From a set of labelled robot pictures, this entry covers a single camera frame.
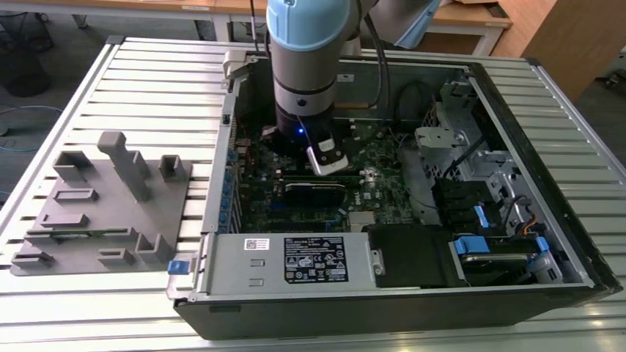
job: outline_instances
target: metal bracket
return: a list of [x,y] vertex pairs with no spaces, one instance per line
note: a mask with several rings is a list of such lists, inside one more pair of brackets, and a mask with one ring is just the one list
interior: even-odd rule
[[385,275],[384,252],[381,249],[371,250],[371,267],[374,268],[374,275]]
[[225,62],[222,63],[225,68],[225,78],[234,79],[242,76],[247,70],[247,51],[245,50],[229,50],[225,54]]
[[454,148],[461,144],[454,131],[442,127],[418,128],[416,130],[416,140],[420,148]]

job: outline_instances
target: aluminum slotted table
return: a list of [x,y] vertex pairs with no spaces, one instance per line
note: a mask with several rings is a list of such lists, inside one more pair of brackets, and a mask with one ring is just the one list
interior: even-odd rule
[[[167,272],[15,277],[11,258],[55,183],[62,150],[98,157],[102,131],[123,131],[146,158],[194,162],[178,251],[199,248],[205,195],[230,48],[246,44],[126,38],[106,45],[0,212],[0,350],[129,351],[620,351],[626,293],[557,309],[517,326],[294,340],[202,340],[166,295]],[[465,56],[390,52],[432,60]],[[609,264],[626,284],[626,173],[544,68],[522,59],[480,61],[497,84]],[[191,285],[191,277],[178,281]]]

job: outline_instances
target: table leg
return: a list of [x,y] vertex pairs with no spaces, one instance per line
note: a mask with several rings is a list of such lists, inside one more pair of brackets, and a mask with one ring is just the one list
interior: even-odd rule
[[87,24],[87,15],[73,15],[75,19],[77,26],[81,29],[86,29],[90,25]]
[[219,42],[233,42],[229,24],[231,22],[229,15],[215,14],[214,16],[215,36]]
[[500,36],[502,35],[502,27],[489,27],[488,33],[481,37],[473,55],[489,56],[497,46]]

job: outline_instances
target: desk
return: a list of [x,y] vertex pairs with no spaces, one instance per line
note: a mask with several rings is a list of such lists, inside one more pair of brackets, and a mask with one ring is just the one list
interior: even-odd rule
[[[255,0],[258,23],[266,22],[267,0]],[[12,0],[0,1],[10,11],[58,12],[71,15],[175,18],[214,21],[218,41],[230,42],[231,22],[251,22],[249,0]],[[488,56],[513,21],[496,18],[482,5],[449,4],[440,8],[428,32],[481,36],[474,55]]]
[[[267,0],[255,0],[257,22],[266,22]],[[231,41],[229,24],[251,21],[251,5],[249,0],[215,0],[214,13],[218,41]],[[509,18],[497,18],[482,4],[464,5],[458,3],[440,7],[429,33],[466,34],[481,37],[473,55],[489,56],[504,30],[513,26]]]

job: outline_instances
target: black cable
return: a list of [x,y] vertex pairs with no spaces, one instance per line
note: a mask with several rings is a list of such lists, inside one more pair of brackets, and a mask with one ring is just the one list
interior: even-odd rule
[[263,43],[263,45],[266,46],[266,55],[267,55],[267,58],[271,60],[273,59],[273,52],[270,51],[270,40],[271,40],[271,34],[270,34],[270,28],[267,28],[267,31],[266,31],[266,42]]
[[464,154],[461,154],[461,157],[454,160],[454,162],[450,164],[449,168],[446,169],[446,171],[444,171],[444,175],[441,176],[441,178],[446,178],[446,176],[449,175],[449,173],[456,169],[456,167],[458,167],[461,165],[461,163],[468,159],[468,157],[472,155],[473,152],[477,151],[478,147],[481,147],[481,144],[485,142],[485,136],[481,136],[480,139],[477,139],[477,141],[473,143],[473,145],[466,149],[466,151],[464,152]]
[[509,216],[512,216],[512,211],[513,207],[516,206],[516,203],[520,202],[522,199],[528,198],[524,194],[518,194],[514,199],[512,199],[512,202],[508,205],[508,211],[505,212],[505,217],[502,218],[502,224],[500,224],[501,229],[508,228],[508,221],[509,221]]
[[253,12],[253,39],[255,40],[255,50],[258,51],[258,40],[257,40],[257,21],[255,21],[255,0],[251,0],[251,12]]
[[430,208],[430,209],[440,210],[440,208],[436,207],[434,205],[429,205],[428,203],[425,203],[425,202],[422,202],[420,199],[417,199],[416,196],[414,196],[413,193],[412,193],[412,189],[410,189],[410,188],[406,188],[406,191],[408,191],[408,193],[409,193],[409,196],[413,198],[413,200],[416,200],[424,207]]
[[388,114],[392,108],[392,82],[390,82],[390,64],[388,62],[386,54],[385,54],[385,47],[384,42],[381,41],[379,33],[375,30],[374,22],[371,21],[370,14],[365,16],[365,24],[369,28],[371,33],[371,38],[374,40],[375,46],[375,55],[379,60],[379,91],[377,92],[375,100],[369,104],[369,108],[373,108],[378,105],[381,101],[381,96],[384,95],[384,87],[386,90],[386,101],[385,101],[385,108],[386,111],[384,113],[384,121],[381,122],[384,125],[386,123]]
[[[398,89],[397,93],[396,93],[396,99],[394,99],[394,121],[396,122],[400,122],[402,120],[401,118],[401,103],[402,103],[402,98],[405,97],[405,93],[408,92],[409,88],[412,87],[416,87],[416,88],[421,88],[421,87],[425,87],[428,88],[428,94],[430,96],[430,100],[434,102],[436,101],[436,97],[434,97],[434,93],[433,93],[433,88],[430,87],[430,85],[428,83],[425,83],[424,81],[421,81],[420,79],[414,79],[412,81],[409,81],[408,83],[405,83],[402,85],[402,87]],[[424,101],[422,101],[422,94],[418,94],[418,101],[420,101],[420,104],[418,106],[421,107],[424,105]]]

